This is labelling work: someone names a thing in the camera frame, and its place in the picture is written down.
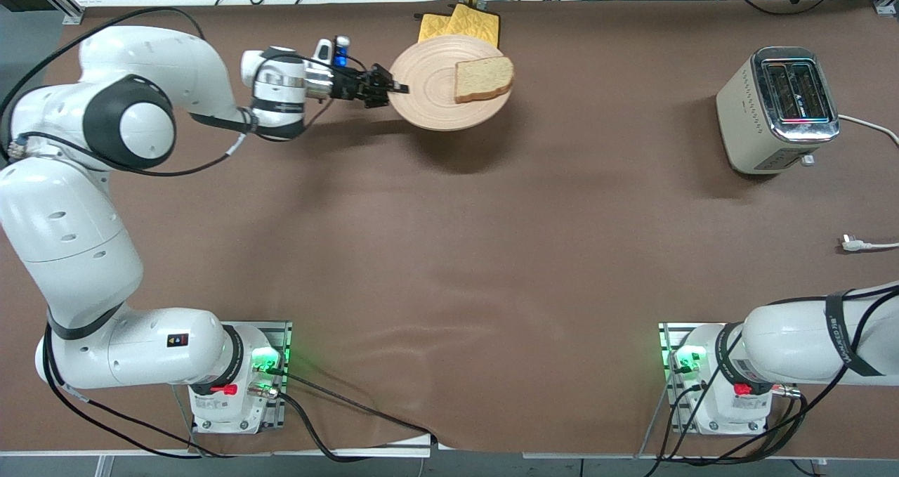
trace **white round joint cap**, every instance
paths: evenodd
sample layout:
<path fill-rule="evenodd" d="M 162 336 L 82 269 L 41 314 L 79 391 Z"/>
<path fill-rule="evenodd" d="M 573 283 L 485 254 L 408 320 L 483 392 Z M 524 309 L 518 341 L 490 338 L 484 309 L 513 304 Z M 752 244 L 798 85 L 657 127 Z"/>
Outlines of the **white round joint cap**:
<path fill-rule="evenodd" d="M 174 123 L 166 111 L 153 103 L 134 103 L 122 113 L 119 135 L 135 155 L 157 159 L 174 145 Z"/>

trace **round wooden plate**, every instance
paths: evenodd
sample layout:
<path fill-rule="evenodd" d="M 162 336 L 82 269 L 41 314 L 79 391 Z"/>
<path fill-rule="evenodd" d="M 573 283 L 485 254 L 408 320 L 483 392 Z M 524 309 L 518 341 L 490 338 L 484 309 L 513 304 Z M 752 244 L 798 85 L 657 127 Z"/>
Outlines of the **round wooden plate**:
<path fill-rule="evenodd" d="M 489 100 L 456 103 L 456 63 L 503 55 L 479 38 L 446 34 L 405 49 L 391 67 L 394 80 L 409 86 L 407 95 L 391 93 L 391 105 L 420 128 L 456 131 L 481 124 L 497 113 L 508 93 Z"/>

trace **brown tabletop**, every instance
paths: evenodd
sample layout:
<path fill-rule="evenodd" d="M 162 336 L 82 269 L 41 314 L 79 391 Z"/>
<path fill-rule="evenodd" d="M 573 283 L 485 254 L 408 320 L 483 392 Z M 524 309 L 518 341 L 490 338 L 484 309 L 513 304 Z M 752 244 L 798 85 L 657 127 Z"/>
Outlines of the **brown tabletop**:
<path fill-rule="evenodd" d="M 447 445 L 627 455 L 664 382 L 660 321 L 741 320 L 767 301 L 896 280 L 899 252 L 835 249 L 842 233 L 899 233 L 899 152 L 888 138 L 844 124 L 813 169 L 750 179 L 726 162 L 713 99 L 755 49 L 800 45 L 819 55 L 840 112 L 899 127 L 897 25 L 869 3 L 792 17 L 740 2 L 494 8 L 517 79 L 508 105 L 478 128 L 423 131 L 389 107 L 340 102 L 298 140 L 253 138 L 198 175 L 113 175 L 145 264 L 131 305 L 292 320 L 296 370 Z M 340 33 L 357 58 L 389 66 L 415 42 L 413 14 L 426 11 L 449 12 L 190 10 L 228 65 L 238 103 L 249 100 L 238 75 L 245 49 L 309 53 Z M 90 10 L 63 39 L 116 13 Z M 170 14 L 133 23 L 190 31 Z M 78 74 L 73 51 L 47 81 Z M 235 139 L 183 112 L 177 120 L 164 169 L 196 166 Z M 65 411 L 39 381 L 32 356 L 44 304 L 5 237 L 0 253 L 0 449 L 128 448 Z M 331 446 L 413 436 L 290 391 Z M 90 394 L 184 433 L 168 386 Z M 899 457 L 895 395 L 837 388 L 783 454 Z M 312 446 L 292 414 L 278 433 L 204 442 L 232 452 Z M 691 438 L 684 454 L 730 445 Z"/>

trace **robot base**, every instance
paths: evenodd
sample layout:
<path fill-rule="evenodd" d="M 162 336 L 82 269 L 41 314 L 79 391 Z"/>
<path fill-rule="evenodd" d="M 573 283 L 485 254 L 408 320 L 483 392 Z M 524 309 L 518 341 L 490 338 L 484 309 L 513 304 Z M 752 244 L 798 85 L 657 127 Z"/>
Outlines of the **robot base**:
<path fill-rule="evenodd" d="M 282 428 L 283 400 L 247 394 L 247 387 L 269 386 L 276 391 L 283 391 L 282 377 L 264 374 L 254 368 L 258 368 L 261 362 L 274 359 L 274 365 L 280 364 L 283 370 L 287 370 L 292 324 L 288 321 L 239 321 L 224 324 L 234 326 L 244 342 L 244 359 L 232 382 L 237 384 L 237 393 L 226 395 L 218 391 L 200 396 L 189 388 L 193 431 L 251 435 Z M 280 362 L 280 356 L 283 356 L 283 362 Z"/>
<path fill-rule="evenodd" d="M 738 395 L 733 385 L 722 374 L 711 381 L 718 367 L 716 340 L 723 324 L 674 324 L 665 323 L 662 330 L 662 350 L 671 371 L 690 368 L 689 372 L 672 372 L 671 402 L 684 390 L 694 385 L 711 384 L 697 409 L 702 391 L 687 393 L 678 405 L 672 424 L 680 431 L 698 432 L 701 435 L 754 436 L 765 429 L 770 414 L 771 393 Z M 696 410 L 693 423 L 685 426 L 690 414 Z"/>

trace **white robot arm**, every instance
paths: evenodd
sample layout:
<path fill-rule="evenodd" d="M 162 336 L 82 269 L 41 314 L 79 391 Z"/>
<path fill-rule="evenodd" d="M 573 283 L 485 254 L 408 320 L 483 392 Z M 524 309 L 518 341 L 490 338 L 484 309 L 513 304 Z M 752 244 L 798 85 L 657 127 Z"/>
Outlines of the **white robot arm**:
<path fill-rule="evenodd" d="M 858 346 L 852 342 L 861 326 Z M 756 435 L 771 394 L 789 384 L 899 385 L 899 282 L 755 308 L 743 323 L 703 324 L 671 353 L 697 428 L 705 435 Z M 716 369 L 719 377 L 712 380 Z"/>
<path fill-rule="evenodd" d="M 323 39 L 314 60 L 286 48 L 244 54 L 253 100 L 240 108 L 221 58 L 195 36 L 110 27 L 80 49 L 76 84 L 39 87 L 14 105 L 16 162 L 0 171 L 0 224 L 48 302 L 59 374 L 75 388 L 189 384 L 203 429 L 257 432 L 272 384 L 264 371 L 278 353 L 259 329 L 223 326 L 209 311 L 128 307 L 143 266 L 110 199 L 109 170 L 164 162 L 174 106 L 202 124 L 288 141 L 303 132 L 306 96 L 379 106 L 404 86 L 378 66 L 331 66 Z M 41 377 L 43 350 L 41 340 Z"/>

